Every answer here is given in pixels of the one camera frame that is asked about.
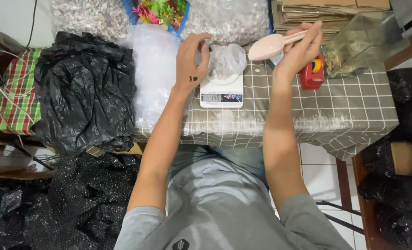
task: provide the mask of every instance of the sleeve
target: sleeve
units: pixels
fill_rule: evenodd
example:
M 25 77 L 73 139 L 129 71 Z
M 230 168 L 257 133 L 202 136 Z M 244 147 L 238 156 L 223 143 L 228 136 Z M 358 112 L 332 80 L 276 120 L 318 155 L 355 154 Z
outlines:
M 291 232 L 291 241 L 303 249 L 353 249 L 308 194 L 298 194 L 287 200 L 279 215 L 281 223 Z
M 139 249 L 164 219 L 165 215 L 154 207 L 142 206 L 130 210 L 124 216 L 114 250 Z

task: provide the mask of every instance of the pink plastic scoop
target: pink plastic scoop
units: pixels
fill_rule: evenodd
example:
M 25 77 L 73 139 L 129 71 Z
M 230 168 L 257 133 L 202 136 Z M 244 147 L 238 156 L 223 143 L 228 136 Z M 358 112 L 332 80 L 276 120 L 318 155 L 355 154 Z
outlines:
M 302 40 L 307 30 L 283 37 L 280 34 L 272 34 L 258 40 L 249 49 L 249 60 L 266 60 L 281 54 L 283 47 L 289 43 Z

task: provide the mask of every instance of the jeans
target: jeans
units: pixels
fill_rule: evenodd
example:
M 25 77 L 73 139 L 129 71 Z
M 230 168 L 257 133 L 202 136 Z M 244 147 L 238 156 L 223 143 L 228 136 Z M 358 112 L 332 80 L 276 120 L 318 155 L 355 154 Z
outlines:
M 180 144 L 178 146 L 177 154 L 170 166 L 168 180 L 171 180 L 185 167 L 209 158 L 228 160 L 235 165 L 246 169 L 249 173 L 259 178 L 266 188 L 268 188 L 268 182 L 266 181 L 264 171 L 263 150 L 261 147 L 247 149 L 223 149 L 216 147 L 212 150 L 206 145 Z

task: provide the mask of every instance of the logo on shirt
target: logo on shirt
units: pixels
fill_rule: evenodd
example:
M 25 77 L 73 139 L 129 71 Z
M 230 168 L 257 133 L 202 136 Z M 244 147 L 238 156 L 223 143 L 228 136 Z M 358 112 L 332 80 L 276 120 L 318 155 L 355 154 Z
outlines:
M 187 250 L 189 249 L 189 246 L 189 242 L 187 242 L 185 239 L 181 239 L 172 245 L 172 250 Z

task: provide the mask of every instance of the plaid bag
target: plaid bag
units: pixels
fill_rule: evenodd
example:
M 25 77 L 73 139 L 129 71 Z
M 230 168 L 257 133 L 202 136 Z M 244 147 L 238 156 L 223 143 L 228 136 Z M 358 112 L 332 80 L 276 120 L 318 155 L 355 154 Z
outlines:
M 41 119 L 40 104 L 35 98 L 35 89 L 33 88 L 35 65 L 41 55 L 41 51 L 41 48 L 28 48 L 17 61 L 16 65 L 14 65 L 16 58 L 11 61 L 4 74 L 4 79 L 8 79 L 5 83 L 7 86 L 5 93 L 16 105 L 27 111 L 34 122 Z M 1 131 L 9 134 L 33 134 L 29 128 L 34 122 L 31 122 L 25 112 L 16 108 L 2 93 L 0 93 L 0 111 L 9 123 L 9 126 L 14 129 L 14 131 L 12 131 L 0 116 Z

